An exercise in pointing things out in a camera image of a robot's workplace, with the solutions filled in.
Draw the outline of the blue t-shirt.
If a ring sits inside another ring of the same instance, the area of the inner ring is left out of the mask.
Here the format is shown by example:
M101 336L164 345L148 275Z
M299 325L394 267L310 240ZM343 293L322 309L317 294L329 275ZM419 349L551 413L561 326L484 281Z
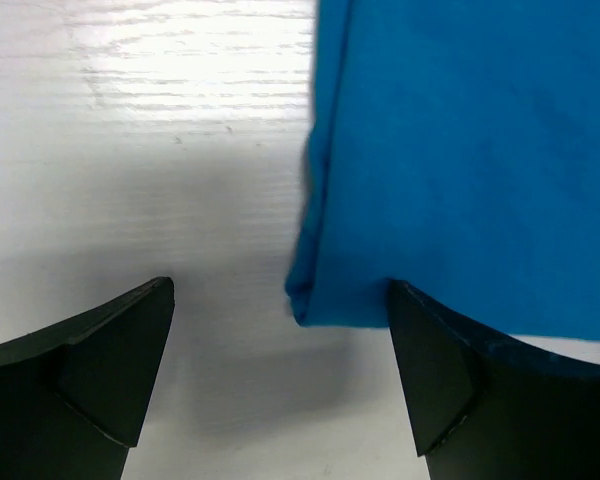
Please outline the blue t-shirt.
M600 341L600 0L322 1L302 326L405 281L514 335Z

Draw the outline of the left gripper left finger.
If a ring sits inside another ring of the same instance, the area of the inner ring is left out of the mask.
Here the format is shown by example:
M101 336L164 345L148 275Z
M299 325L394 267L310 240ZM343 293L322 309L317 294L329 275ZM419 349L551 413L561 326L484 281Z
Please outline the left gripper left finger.
M174 283L157 277L0 344L0 479L121 478L173 313Z

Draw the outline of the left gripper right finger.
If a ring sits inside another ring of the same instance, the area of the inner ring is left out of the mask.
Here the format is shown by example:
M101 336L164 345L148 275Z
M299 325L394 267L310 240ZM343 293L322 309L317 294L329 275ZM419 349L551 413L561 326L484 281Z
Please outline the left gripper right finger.
M433 479L600 479L600 365L517 340L407 283L391 339Z

